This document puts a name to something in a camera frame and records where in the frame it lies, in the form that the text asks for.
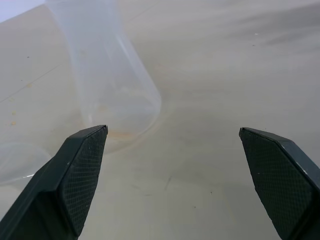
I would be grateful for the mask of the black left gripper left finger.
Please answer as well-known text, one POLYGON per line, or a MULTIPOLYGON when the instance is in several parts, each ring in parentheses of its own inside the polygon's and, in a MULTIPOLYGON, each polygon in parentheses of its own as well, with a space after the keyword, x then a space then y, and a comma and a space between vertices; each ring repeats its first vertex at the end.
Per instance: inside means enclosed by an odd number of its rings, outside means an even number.
POLYGON ((78 240, 98 185, 106 125, 70 135, 0 220, 0 240, 78 240))

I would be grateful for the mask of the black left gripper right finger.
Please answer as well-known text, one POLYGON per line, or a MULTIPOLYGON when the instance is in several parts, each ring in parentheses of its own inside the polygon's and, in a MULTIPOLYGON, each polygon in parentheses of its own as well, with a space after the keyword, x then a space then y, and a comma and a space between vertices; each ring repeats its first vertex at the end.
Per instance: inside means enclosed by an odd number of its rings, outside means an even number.
POLYGON ((320 168, 290 139, 239 130, 255 191, 281 240, 320 240, 320 168))

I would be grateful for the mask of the short clear plastic cup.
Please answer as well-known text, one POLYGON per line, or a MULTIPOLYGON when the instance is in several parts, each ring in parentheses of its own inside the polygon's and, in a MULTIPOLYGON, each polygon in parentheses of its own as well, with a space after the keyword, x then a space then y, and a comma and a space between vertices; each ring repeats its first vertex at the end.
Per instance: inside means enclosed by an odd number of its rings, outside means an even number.
POLYGON ((0 186, 29 181, 51 158, 36 145, 21 142, 0 144, 0 186))

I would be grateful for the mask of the tall clear plastic cup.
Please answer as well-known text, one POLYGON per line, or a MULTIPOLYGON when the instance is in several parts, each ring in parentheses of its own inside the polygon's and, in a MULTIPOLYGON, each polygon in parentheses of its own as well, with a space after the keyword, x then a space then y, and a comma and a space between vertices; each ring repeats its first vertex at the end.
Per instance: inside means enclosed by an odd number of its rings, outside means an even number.
POLYGON ((116 0, 45 0, 63 32, 83 122, 117 151, 156 121, 161 96, 124 32, 116 0))

